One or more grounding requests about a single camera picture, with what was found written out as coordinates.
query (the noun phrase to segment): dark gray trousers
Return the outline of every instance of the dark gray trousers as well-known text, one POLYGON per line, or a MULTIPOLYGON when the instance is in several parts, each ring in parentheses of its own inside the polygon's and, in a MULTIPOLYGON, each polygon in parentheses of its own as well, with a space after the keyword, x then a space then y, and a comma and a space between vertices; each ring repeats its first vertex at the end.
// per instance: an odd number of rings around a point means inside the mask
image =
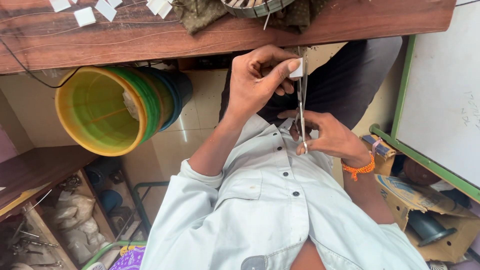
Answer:
MULTIPOLYGON (((327 63, 308 76, 305 109, 329 112, 347 128, 353 129, 387 76, 401 45, 401 37, 347 43, 327 63)), ((247 52, 234 53, 234 56, 247 52)), ((220 120, 228 105, 230 76, 231 68, 222 92, 220 120)), ((297 93, 283 96, 274 93, 257 114, 269 124, 280 126, 285 119, 278 119, 277 115, 296 108, 297 93)))

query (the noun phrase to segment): dark green pipe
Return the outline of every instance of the dark green pipe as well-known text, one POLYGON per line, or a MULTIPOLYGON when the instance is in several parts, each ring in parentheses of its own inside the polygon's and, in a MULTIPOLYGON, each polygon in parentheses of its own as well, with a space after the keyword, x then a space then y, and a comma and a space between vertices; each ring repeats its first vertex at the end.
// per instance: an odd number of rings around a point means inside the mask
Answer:
POLYGON ((170 183, 170 181, 164 181, 164 182, 145 182, 145 183, 138 183, 135 185, 133 188, 133 194, 132 198, 136 206, 138 206, 138 214, 140 215, 140 218, 142 219, 142 222, 144 224, 145 230, 147 231, 147 234, 150 234, 150 230, 152 229, 152 224, 148 220, 147 213, 145 212, 144 205, 142 203, 142 200, 140 199, 140 193, 138 193, 138 189, 140 187, 152 187, 152 186, 166 186, 170 183))

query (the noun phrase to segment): wood grain surface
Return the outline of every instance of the wood grain surface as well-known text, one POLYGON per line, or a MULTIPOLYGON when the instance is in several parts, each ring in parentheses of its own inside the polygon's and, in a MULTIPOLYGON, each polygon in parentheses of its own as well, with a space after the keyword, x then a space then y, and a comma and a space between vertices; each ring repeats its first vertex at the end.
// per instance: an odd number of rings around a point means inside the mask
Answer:
MULTIPOLYGON (((445 31, 456 0, 331 0, 303 35, 267 28, 230 14, 194 36, 174 12, 162 20, 146 0, 123 0, 113 22, 79 27, 73 12, 96 0, 54 12, 48 0, 0 0, 0 37, 31 70, 178 58, 277 46, 445 31)), ((0 74, 22 71, 0 44, 0 74)))

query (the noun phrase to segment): forearm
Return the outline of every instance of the forearm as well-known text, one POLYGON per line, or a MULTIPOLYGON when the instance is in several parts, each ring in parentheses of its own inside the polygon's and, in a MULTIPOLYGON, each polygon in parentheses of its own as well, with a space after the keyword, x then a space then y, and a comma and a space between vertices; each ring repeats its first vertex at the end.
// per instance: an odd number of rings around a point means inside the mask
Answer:
MULTIPOLYGON (((346 164, 350 167, 361 168, 363 167, 361 164, 364 165, 364 162, 346 164)), ((380 188, 373 172, 358 173, 357 178, 358 180, 354 181, 351 173, 343 171, 344 189, 353 203, 378 224, 394 223, 392 212, 380 194, 380 188)))
POLYGON ((219 175, 246 122, 247 119, 235 117, 227 110, 213 133, 188 160, 191 168, 202 175, 219 175))

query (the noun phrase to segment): whiteboard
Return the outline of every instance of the whiteboard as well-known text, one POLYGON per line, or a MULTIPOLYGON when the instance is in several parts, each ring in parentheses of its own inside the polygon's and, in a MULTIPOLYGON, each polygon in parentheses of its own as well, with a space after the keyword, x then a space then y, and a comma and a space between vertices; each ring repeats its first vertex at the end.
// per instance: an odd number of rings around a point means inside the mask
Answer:
POLYGON ((480 187, 480 2, 417 35, 397 139, 480 187))

